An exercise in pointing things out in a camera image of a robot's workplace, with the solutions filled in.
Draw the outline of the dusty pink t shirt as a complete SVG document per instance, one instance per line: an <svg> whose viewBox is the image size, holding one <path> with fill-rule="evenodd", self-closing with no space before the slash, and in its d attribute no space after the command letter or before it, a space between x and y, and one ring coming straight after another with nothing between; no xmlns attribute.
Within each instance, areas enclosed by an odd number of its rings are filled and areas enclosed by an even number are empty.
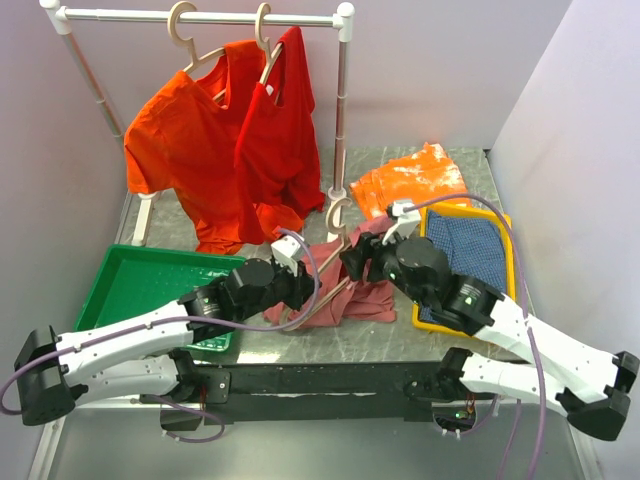
<svg viewBox="0 0 640 480"><path fill-rule="evenodd" d="M386 216L378 216L362 222L349 234L350 241L355 246L363 232L383 233L391 224L391 220ZM320 267L340 244L341 242L338 239L332 242L311 245L310 250L317 265ZM353 282L349 279L339 260L335 260L320 275L321 288L318 303L344 279L349 280L346 287L308 318L300 328L335 327L345 317L382 323L395 321L393 285L389 281L370 283L365 280L365 277L361 281ZM280 303L266 310L263 316L271 324L278 325L291 321L298 315L296 311L290 311L285 321L284 311L285 305Z"/></svg>

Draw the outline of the green plastic tray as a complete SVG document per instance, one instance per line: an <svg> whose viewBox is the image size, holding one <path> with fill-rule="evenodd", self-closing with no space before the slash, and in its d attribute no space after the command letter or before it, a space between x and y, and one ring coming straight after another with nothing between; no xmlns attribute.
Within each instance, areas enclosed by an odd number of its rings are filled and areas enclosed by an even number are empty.
<svg viewBox="0 0 640 480"><path fill-rule="evenodd" d="M227 275L243 262L240 256L113 245L74 329L92 330L150 312Z"/></svg>

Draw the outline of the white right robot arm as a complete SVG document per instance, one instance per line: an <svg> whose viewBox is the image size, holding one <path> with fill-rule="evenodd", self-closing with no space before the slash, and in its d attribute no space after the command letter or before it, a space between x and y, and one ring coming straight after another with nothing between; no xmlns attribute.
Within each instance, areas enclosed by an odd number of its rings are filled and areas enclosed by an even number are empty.
<svg viewBox="0 0 640 480"><path fill-rule="evenodd" d="M452 347L434 390L443 400L493 393L542 403L595 439L616 440L631 405L639 359L585 345L542 322L488 283L450 268L446 254L424 237L384 242L363 234L340 260L353 280L388 280L428 309L439 324L494 344L518 362L491 360Z"/></svg>

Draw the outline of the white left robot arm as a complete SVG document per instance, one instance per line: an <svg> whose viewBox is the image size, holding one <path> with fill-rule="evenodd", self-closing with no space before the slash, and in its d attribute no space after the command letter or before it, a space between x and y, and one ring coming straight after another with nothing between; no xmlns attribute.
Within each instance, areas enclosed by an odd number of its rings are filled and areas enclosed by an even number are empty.
<svg viewBox="0 0 640 480"><path fill-rule="evenodd" d="M299 311L303 322L321 286L316 266L301 260L250 259L228 274L150 312L111 325L58 334L29 333L9 385L19 406L2 406L26 426L62 418L76 407L132 394L185 402L199 378L185 347L235 330L280 303Z"/></svg>

